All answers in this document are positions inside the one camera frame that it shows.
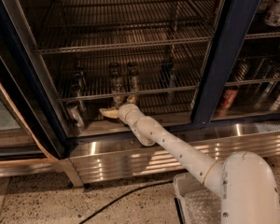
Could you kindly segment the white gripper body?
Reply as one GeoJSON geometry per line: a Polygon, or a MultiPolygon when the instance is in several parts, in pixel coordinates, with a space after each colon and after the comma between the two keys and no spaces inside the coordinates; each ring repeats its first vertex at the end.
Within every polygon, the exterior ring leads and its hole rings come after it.
{"type": "Polygon", "coordinates": [[[143,116],[144,114],[135,104],[126,104],[119,108],[119,119],[130,127],[132,127],[143,116]]]}

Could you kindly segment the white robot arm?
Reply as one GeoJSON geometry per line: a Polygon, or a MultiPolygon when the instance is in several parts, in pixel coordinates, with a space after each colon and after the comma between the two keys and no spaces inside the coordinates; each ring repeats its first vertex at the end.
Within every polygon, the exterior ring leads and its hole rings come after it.
{"type": "Polygon", "coordinates": [[[221,201],[221,224],[280,224],[279,193],[273,171],[259,155],[240,151],[216,161],[166,131],[134,103],[102,108],[100,113],[120,119],[138,141],[162,146],[221,201]]]}

